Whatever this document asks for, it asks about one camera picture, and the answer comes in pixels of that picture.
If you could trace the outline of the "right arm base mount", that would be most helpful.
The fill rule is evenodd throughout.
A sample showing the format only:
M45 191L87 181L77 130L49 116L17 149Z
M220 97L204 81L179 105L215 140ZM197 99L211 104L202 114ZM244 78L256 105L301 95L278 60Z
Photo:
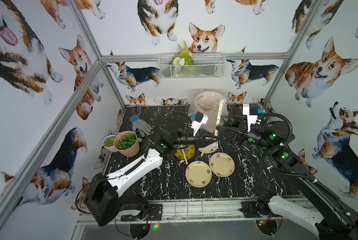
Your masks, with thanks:
M280 217L271 212L269 207L263 202L257 201L242 201L240 211L246 218L269 218L269 217Z

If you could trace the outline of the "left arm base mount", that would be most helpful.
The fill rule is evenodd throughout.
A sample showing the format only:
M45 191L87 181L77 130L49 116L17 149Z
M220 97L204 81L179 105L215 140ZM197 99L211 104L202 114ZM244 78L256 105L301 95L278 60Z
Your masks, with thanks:
M122 222L160 221L162 213L162 204L127 204L122 207L118 217Z

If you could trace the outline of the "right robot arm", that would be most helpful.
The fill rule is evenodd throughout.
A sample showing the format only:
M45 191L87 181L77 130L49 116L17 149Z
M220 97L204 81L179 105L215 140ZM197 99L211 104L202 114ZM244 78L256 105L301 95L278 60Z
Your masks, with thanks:
M312 175L288 147L294 135L285 116L263 114L253 123L248 116L222 116L217 130L222 136L232 132L234 145L248 144L264 150L262 159L267 169L289 179L317 209L310 211L279 195L265 194L258 200L266 205L266 214L285 217L321 240L358 240L358 212Z

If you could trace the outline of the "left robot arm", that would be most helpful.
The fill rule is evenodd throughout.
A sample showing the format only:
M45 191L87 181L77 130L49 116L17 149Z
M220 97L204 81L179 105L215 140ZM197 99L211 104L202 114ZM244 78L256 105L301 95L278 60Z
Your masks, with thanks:
M147 173L159 168L164 160L174 156L178 146L205 148L219 140L213 133L201 129L201 125L209 119L206 114L197 112L185 117L191 125L188 131L170 131L161 127L157 139L146 147L145 153L139 158L106 176L99 173L93 177L87 185L83 203L100 227L110 223L120 212L137 220L147 219L151 213L149 202L142 196L129 202L122 201L126 190Z

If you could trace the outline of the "bare wooden chopsticks pair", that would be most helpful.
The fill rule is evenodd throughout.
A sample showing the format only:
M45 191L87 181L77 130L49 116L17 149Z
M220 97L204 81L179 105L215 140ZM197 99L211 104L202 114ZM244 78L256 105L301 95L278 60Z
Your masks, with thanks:
M184 147L181 147L181 148L182 148L182 153L183 153L183 156L184 156L185 163L186 163L186 165L188 165L187 156L186 156L186 153L184 151L187 148L187 146L184 146Z

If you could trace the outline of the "chopsticks pack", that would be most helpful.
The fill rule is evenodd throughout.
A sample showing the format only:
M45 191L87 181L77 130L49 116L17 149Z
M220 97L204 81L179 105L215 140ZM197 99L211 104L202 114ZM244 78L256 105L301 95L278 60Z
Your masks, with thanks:
M219 126L220 124L220 120L221 120L221 116L222 116L222 111L223 111L223 107L224 107L225 101L221 100L220 104L219 104L219 108L218 108L218 113L217 113L217 121L216 121L216 128ZM215 142L212 145L212 152L215 152L218 148L218 143Z

